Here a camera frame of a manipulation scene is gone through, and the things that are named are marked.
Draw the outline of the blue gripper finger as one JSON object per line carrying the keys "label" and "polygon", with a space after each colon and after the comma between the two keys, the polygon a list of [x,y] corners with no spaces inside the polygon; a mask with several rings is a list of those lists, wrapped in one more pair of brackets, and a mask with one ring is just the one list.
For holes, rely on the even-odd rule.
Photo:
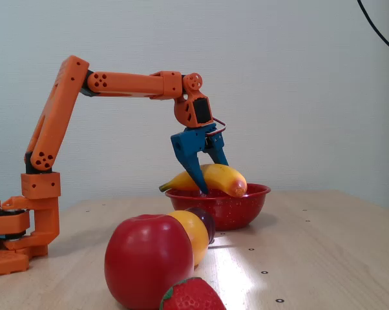
{"label": "blue gripper finger", "polygon": [[203,152],[208,154],[214,163],[229,165],[224,153],[224,140],[221,133],[205,137]]}
{"label": "blue gripper finger", "polygon": [[205,182],[202,170],[200,168],[198,152],[201,149],[195,149],[194,152],[185,153],[183,150],[176,150],[176,158],[188,172],[192,180],[198,188],[204,193],[208,194],[209,189]]}

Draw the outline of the blue gripper body with motor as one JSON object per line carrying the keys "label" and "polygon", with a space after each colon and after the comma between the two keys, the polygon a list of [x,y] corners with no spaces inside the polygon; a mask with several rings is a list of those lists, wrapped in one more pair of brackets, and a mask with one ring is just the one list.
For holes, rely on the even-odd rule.
{"label": "blue gripper body with motor", "polygon": [[186,128],[183,132],[172,135],[171,142],[175,153],[192,154],[204,150],[207,134],[213,130],[214,127]]}

